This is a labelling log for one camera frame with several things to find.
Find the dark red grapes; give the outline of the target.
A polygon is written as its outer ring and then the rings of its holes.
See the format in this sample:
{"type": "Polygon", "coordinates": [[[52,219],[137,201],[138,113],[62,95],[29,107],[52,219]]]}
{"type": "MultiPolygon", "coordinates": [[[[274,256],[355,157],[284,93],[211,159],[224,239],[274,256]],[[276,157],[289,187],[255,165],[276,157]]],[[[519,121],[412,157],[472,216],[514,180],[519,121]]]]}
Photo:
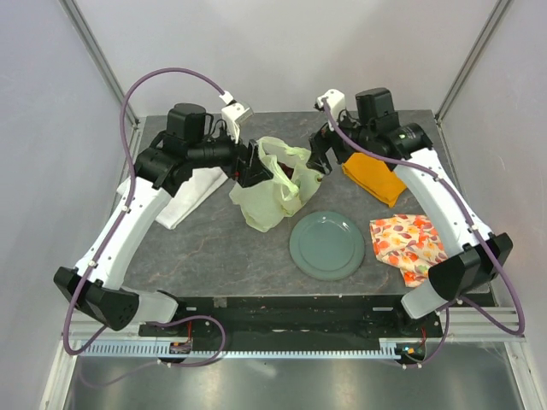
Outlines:
{"type": "Polygon", "coordinates": [[[294,169],[292,167],[288,167],[286,164],[283,164],[283,163],[279,163],[279,167],[281,168],[281,170],[284,172],[284,174],[286,175],[288,179],[292,178],[294,173],[294,169]]]}

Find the light green plastic bag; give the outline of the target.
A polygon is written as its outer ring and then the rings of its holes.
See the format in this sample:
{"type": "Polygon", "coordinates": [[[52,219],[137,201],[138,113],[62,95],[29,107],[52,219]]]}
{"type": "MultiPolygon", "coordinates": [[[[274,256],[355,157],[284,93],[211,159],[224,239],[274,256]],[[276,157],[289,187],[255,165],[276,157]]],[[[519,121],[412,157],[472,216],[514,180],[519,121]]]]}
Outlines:
{"type": "Polygon", "coordinates": [[[229,196],[232,203],[240,207],[248,226],[266,232],[307,204],[319,189],[322,174],[306,166],[309,149],[291,147],[274,137],[262,137],[258,145],[260,159],[273,173],[273,178],[250,188],[236,184],[229,196]],[[294,169],[291,179],[279,163],[294,169]]]}

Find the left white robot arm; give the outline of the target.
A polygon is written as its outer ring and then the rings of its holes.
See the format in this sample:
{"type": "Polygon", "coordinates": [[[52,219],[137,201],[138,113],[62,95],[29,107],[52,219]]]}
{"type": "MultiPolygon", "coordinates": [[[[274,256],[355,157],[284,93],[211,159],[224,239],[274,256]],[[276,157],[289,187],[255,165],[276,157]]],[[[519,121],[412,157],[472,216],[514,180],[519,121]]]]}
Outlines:
{"type": "Polygon", "coordinates": [[[113,331],[132,322],[157,321],[169,336],[187,327],[187,315],[175,297],[158,291],[125,290],[124,277],[144,235],[181,185],[198,169],[219,167],[241,187],[270,180],[259,159],[257,141],[240,139],[249,106],[231,102],[216,120],[202,106],[178,103],[168,112],[167,126],[138,154],[121,200],[95,243],[74,267],[60,267],[54,283],[63,296],[113,331]]]}

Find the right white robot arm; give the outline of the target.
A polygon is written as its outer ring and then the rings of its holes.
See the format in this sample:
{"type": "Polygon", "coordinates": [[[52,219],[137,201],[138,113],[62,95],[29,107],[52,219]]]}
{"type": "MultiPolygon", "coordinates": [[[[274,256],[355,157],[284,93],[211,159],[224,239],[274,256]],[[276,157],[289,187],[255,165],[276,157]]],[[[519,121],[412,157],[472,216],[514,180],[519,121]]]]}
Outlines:
{"type": "Polygon", "coordinates": [[[427,280],[403,296],[401,309],[391,315],[393,330],[407,337],[421,328],[422,317],[496,278],[513,243],[467,205],[423,128],[401,124],[389,90],[362,91],[356,106],[353,119],[341,91],[331,89],[317,98],[315,108],[326,114],[327,126],[310,137],[307,165],[329,174],[328,150],[338,163],[356,152],[380,160],[403,181],[437,230],[447,258],[429,268],[427,280]]]}

